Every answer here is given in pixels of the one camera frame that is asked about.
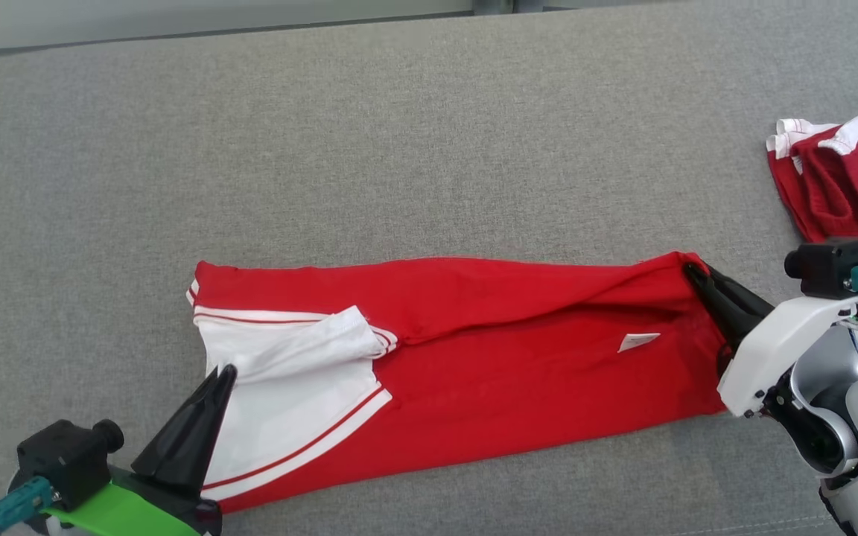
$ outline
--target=robotic arm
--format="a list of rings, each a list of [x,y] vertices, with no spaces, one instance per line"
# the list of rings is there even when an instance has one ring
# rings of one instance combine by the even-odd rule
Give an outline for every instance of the robotic arm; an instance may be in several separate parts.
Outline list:
[[[786,272],[805,296],[776,308],[712,269],[688,267],[688,278],[728,339],[724,404],[782,424],[819,474],[827,510],[858,536],[858,240],[804,244]]]

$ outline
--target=white clothing tag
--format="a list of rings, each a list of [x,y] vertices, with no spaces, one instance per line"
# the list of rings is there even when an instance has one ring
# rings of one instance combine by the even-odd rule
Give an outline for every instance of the white clothing tag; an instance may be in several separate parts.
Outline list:
[[[620,342],[620,348],[617,350],[618,353],[622,353],[624,350],[630,350],[631,348],[637,348],[641,346],[641,344],[647,344],[651,342],[651,340],[657,339],[658,336],[661,336],[660,333],[628,333],[624,336],[624,340]]]

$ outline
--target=white and red shirt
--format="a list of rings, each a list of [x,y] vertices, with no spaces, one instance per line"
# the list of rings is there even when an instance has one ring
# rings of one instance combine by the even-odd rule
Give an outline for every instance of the white and red shirt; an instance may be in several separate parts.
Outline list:
[[[201,262],[207,370],[238,369],[203,495],[235,511],[721,411],[688,262]]]
[[[858,235],[858,116],[845,125],[777,121],[766,140],[780,197],[804,238]]]

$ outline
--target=gray fabric surface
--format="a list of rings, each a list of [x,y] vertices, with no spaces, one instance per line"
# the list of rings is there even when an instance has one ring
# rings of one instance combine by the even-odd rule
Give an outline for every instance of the gray fabric surface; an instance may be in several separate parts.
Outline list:
[[[681,2],[0,59],[0,494],[114,418],[129,462],[203,374],[195,262],[696,251],[774,302],[799,237],[773,121],[858,113],[858,3]],[[769,421],[725,416],[345,485],[263,534],[838,534]]]

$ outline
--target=folded red garment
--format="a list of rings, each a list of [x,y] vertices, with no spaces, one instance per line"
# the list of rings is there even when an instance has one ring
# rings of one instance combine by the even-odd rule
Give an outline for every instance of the folded red garment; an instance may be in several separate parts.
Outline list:
[[[858,235],[858,116],[842,126],[782,119],[766,148],[780,196],[804,238]]]
[[[201,262],[208,370],[238,367],[204,495],[235,511],[721,411],[689,262]]]

